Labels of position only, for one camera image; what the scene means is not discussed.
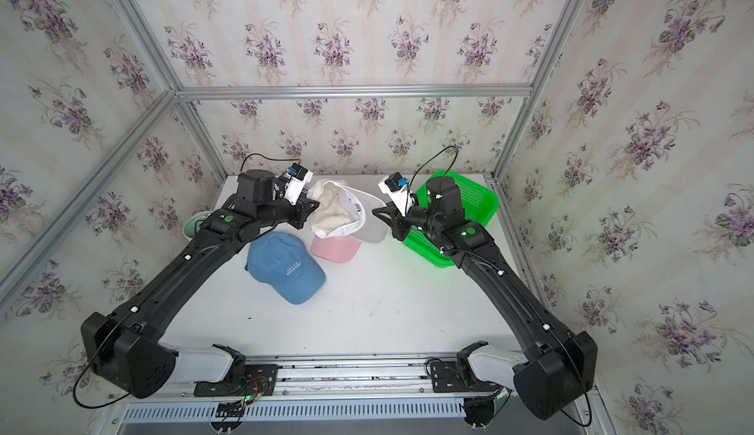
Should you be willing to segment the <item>pink baseball cap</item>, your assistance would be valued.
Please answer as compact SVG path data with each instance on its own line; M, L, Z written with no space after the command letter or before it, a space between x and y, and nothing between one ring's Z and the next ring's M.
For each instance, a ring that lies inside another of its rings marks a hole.
M347 263L355 257L360 247L361 242L351 236L326 239L315 236L310 253L331 262Z

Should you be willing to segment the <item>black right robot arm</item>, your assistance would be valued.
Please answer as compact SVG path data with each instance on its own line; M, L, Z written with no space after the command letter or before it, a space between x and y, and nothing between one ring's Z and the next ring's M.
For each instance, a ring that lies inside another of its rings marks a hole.
M563 411L593 387L598 348L585 331L574 333L541 303L504 259L492 235L463 208L461 189L447 176L425 185L420 205L400 173L384 177L381 193L390 201L373 209L392 236L424 236L484 292L502 315L520 350L503 351L477 342L458 352L457 379L474 391L512 390L541 420Z

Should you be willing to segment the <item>grey white baseball cap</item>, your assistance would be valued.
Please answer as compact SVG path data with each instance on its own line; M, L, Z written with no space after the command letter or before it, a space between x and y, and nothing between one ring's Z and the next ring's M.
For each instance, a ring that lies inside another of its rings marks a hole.
M307 197L319 203L308 222L320 239L351 237L378 244L388 237L389 227L373 215L374 209L386 203L374 195L342 181L318 180L308 190Z

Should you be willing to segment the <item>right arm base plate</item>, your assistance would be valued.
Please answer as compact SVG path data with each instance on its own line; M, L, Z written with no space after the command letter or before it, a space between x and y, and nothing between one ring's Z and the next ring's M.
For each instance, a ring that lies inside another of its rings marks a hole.
M478 379L457 360L430 358L426 360L424 369L434 393L495 393L514 389L514 386Z

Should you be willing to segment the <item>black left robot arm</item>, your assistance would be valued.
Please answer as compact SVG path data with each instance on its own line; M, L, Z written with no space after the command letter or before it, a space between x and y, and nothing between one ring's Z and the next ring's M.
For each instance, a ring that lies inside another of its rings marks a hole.
M222 345L171 348L160 340L207 279L246 245L280 224L304 227L319 205L304 195L312 176L297 163L281 176L260 169L241 173L237 191L154 279L108 315L92 313L84 321L88 371L139 399L182 383L209 384L230 394L245 390L240 352Z

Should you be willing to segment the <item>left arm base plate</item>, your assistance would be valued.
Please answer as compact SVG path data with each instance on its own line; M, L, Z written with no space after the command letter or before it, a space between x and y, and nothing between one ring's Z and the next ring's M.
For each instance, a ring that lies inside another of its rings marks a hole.
M279 368L277 364L246 364L244 369L232 368L219 382L196 384L194 397L271 396Z

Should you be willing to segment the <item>light blue baseball cap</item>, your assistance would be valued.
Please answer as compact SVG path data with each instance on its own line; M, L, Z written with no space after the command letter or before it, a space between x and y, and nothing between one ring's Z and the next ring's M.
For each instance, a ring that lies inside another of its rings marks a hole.
M325 284L326 274L298 237L271 232L249 244L245 270L291 305L302 305Z

